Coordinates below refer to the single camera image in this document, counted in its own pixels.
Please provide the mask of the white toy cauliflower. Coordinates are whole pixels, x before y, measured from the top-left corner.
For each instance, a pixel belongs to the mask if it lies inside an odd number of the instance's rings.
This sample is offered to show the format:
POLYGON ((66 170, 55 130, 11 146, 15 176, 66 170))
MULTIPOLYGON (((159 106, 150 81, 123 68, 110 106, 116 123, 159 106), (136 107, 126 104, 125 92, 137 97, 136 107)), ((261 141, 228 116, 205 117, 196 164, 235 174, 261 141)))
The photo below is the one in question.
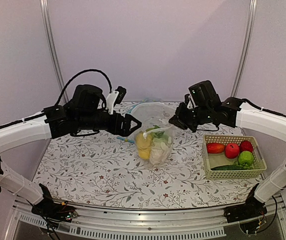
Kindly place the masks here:
POLYGON ((150 151, 149 162, 151 165, 159 165, 167 158, 166 152, 162 149, 153 148, 150 151))

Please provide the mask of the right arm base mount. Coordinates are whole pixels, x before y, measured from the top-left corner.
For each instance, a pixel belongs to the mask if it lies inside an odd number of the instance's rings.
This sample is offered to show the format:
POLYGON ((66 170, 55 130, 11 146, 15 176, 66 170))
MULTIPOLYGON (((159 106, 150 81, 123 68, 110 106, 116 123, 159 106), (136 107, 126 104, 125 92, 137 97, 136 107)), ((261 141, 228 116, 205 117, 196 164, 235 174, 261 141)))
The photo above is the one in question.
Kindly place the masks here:
POLYGON ((251 189, 244 203, 224 208, 224 217, 228 223, 259 217, 267 213, 265 204, 254 197, 257 187, 258 184, 251 189))

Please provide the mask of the frosted white zip top bag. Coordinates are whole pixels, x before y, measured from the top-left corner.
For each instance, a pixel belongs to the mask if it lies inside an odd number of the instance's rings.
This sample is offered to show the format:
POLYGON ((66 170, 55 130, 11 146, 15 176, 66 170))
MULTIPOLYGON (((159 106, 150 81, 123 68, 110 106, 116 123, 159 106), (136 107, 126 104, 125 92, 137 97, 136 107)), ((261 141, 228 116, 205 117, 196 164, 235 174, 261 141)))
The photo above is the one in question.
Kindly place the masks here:
POLYGON ((130 137, 136 144, 138 156, 149 166, 163 164, 172 151, 174 128, 169 119, 174 113, 173 107, 162 102, 140 103, 130 111, 142 123, 130 137))

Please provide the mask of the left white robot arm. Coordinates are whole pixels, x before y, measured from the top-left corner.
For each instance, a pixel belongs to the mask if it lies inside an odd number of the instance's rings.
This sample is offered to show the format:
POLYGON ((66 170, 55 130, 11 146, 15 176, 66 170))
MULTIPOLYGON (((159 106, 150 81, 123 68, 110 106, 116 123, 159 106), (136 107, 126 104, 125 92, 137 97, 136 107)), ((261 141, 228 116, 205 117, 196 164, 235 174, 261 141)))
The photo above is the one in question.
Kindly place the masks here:
MULTIPOLYGON (((72 99, 65 105, 44 108, 32 116, 0 125, 0 154, 40 140, 52 140, 65 135, 79 136, 87 130, 89 135, 106 131, 116 136, 128 137, 142 126, 130 114, 121 115, 114 110, 121 103, 126 90, 118 87, 107 97, 102 89, 93 85, 78 85, 72 99)), ((13 171, 0 158, 0 187, 26 199, 46 216, 57 213, 46 187, 32 183, 13 171)))

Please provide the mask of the light green toy apple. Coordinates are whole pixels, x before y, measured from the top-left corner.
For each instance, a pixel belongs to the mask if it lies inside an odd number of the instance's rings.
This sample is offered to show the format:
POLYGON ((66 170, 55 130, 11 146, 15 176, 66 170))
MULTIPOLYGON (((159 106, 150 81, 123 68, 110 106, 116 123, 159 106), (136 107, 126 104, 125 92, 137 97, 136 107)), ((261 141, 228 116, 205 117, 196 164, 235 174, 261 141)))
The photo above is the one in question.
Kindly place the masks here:
MULTIPOLYGON (((154 130, 154 129, 160 129, 160 127, 158 125, 153 125, 152 130, 154 130)), ((165 131, 164 130, 162 130, 162 131, 154 131, 154 132, 151 132, 150 134, 151 134, 152 137, 160 139, 160 138, 162 138, 164 136, 165 131)))

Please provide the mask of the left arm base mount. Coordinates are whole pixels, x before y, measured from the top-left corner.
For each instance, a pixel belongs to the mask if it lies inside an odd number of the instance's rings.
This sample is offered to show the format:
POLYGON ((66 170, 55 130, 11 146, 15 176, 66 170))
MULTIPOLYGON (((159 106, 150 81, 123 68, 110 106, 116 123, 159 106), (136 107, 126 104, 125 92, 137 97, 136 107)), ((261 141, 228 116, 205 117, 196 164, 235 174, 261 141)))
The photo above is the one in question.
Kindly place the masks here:
POLYGON ((69 205, 68 201, 55 203, 46 186, 39 184, 43 199, 38 204, 32 204, 31 212, 50 220, 58 222, 71 222, 72 219, 78 216, 76 208, 69 205))

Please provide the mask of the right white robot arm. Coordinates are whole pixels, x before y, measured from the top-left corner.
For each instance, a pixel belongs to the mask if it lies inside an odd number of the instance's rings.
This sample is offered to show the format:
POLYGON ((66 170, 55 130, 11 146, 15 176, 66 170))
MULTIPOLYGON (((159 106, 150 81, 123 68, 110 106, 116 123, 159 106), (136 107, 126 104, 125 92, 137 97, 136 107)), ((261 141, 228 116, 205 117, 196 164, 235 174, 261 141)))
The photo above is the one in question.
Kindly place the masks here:
MULTIPOLYGON (((286 115, 263 107, 250 100, 229 97, 221 101, 209 80, 189 87, 185 100, 176 108, 169 123, 196 132, 198 126, 212 123, 259 132, 286 142, 286 115)), ((274 194, 286 187, 286 160, 267 179, 251 190, 241 214, 252 218, 274 194)))

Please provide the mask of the white toy radish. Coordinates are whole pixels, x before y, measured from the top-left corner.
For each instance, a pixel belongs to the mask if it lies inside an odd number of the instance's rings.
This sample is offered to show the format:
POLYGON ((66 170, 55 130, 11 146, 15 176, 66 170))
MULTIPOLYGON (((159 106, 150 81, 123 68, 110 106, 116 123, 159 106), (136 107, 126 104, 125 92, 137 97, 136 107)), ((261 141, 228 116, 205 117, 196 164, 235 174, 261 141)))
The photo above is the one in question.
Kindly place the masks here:
POLYGON ((173 145, 173 140, 172 137, 167 135, 161 138, 155 137, 153 138, 153 144, 153 150, 159 151, 163 156, 168 156, 173 145))

